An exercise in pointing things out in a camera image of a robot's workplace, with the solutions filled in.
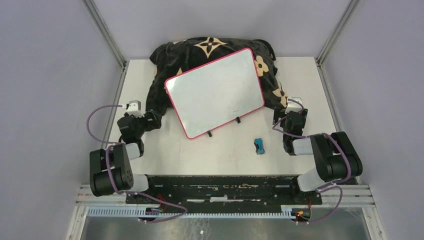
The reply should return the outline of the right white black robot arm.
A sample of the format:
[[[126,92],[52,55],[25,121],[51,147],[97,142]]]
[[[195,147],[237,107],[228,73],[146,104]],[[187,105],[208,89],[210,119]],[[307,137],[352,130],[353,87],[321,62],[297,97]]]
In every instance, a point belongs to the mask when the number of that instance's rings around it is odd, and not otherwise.
[[[273,112],[273,130],[283,134],[283,149],[290,156],[313,156],[314,167],[296,177],[289,189],[289,198],[301,204],[309,192],[343,183],[360,176],[363,164],[353,144],[344,131],[303,135],[308,110],[290,111],[281,108]]]

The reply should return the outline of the blue whiteboard eraser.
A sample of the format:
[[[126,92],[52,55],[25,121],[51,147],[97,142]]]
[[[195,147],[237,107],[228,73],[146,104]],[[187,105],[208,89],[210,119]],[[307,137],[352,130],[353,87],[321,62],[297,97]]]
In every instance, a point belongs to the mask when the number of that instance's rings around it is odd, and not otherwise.
[[[255,153],[257,155],[263,155],[265,153],[264,142],[261,138],[254,139]]]

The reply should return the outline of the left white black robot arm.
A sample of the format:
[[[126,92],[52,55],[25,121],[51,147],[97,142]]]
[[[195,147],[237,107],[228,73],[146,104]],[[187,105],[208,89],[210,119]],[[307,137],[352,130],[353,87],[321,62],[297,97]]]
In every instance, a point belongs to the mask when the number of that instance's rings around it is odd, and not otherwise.
[[[161,116],[153,111],[141,117],[126,113],[117,121],[118,143],[89,153],[90,189],[96,196],[130,190],[135,183],[130,161],[145,153],[142,136],[161,127]]]

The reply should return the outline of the pink framed whiteboard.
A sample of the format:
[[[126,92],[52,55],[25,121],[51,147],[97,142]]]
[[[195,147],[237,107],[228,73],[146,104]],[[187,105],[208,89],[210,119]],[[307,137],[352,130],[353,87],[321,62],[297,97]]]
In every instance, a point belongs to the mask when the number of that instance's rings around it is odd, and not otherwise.
[[[164,88],[190,140],[265,105],[250,48],[170,77]]]

